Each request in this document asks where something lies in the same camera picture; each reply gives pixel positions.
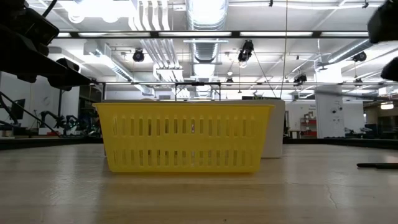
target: yellow plastic basket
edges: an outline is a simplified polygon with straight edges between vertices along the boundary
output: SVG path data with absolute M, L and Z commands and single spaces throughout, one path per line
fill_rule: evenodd
M 113 172 L 255 172 L 272 105 L 97 103 Z

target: ceiling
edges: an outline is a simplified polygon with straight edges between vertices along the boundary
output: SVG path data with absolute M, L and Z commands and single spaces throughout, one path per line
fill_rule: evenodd
M 50 1 L 27 1 L 31 7 L 39 13 L 43 13 L 45 6 Z M 131 30 L 128 26 L 128 18 L 124 17 L 129 12 L 126 4 L 129 0 L 114 1 L 114 10 L 120 11 L 121 17 L 115 23 L 107 23 L 100 17 L 87 17 L 83 22 L 74 24 L 68 19 L 68 11 L 63 8 L 72 1 L 59 0 L 55 9 L 47 17 L 61 31 L 111 31 L 111 30 Z M 226 19 L 226 30 L 338 30 L 338 31 L 364 31 L 366 24 L 375 6 L 382 4 L 383 0 L 368 1 L 370 7 L 363 9 L 360 7 L 351 9 L 337 10 L 311 10 L 293 9 L 282 7 L 286 1 L 274 1 L 274 6 L 269 7 L 269 1 L 242 1 L 230 0 L 228 16 Z M 289 0 L 288 6 L 305 7 L 325 7 L 325 6 L 361 6 L 362 0 Z M 182 0 L 169 0 L 169 24 L 172 30 L 187 30 L 186 11 L 181 10 L 185 5 Z M 342 47 L 352 43 L 355 39 L 253 39 L 255 55 L 248 62 L 246 68 L 240 68 L 238 61 L 235 60 L 237 52 L 244 43 L 244 39 L 223 39 L 228 43 L 221 44 L 218 61 L 221 64 L 216 66 L 215 80 L 224 82 L 227 72 L 233 72 L 233 80 L 238 82 L 281 82 L 282 77 L 294 77 L 297 73 L 292 71 L 301 65 L 305 60 L 316 57 L 318 54 L 328 54 L 336 52 Z M 112 51 L 113 57 L 122 66 L 145 82 L 154 82 L 153 61 L 146 56 L 143 62 L 134 63 L 132 53 L 136 48 L 143 48 L 139 39 L 101 39 L 97 40 L 101 44 L 107 43 Z M 61 47 L 70 52 L 80 60 L 84 61 L 83 66 L 87 65 L 98 80 L 106 82 L 119 81 L 118 76 L 107 66 L 98 63 L 90 57 L 83 55 L 84 39 L 55 39 L 51 46 Z M 192 76 L 191 53 L 188 44 L 183 43 L 183 39 L 174 39 L 174 47 L 178 60 L 183 67 L 183 77 L 189 79 Z M 343 80 L 352 80 L 355 75 L 375 72 L 383 68 L 391 59 L 398 56 L 398 45 L 396 42 L 386 42 L 374 45 L 365 50 L 368 58 L 364 62 L 344 61 L 340 63 Z M 308 81 L 313 80 L 313 69 L 307 71 Z M 366 80 L 366 82 L 379 82 L 382 79 L 376 75 Z

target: workbench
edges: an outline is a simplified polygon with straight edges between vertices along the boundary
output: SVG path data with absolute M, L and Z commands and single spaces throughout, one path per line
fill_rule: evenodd
M 0 223 L 396 223 L 398 151 L 284 145 L 255 174 L 114 174 L 102 144 L 0 151 Z

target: table surface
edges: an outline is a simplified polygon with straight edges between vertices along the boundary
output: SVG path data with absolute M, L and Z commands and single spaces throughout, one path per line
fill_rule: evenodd
M 100 144 L 0 151 L 0 223 L 397 223 L 398 151 L 285 145 L 255 174 L 113 174 Z

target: wooden table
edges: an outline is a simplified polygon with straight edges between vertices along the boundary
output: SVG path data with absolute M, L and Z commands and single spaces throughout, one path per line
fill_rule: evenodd
M 287 145 L 256 174 L 113 174 L 102 145 L 0 151 L 0 223 L 397 223 L 398 151 Z

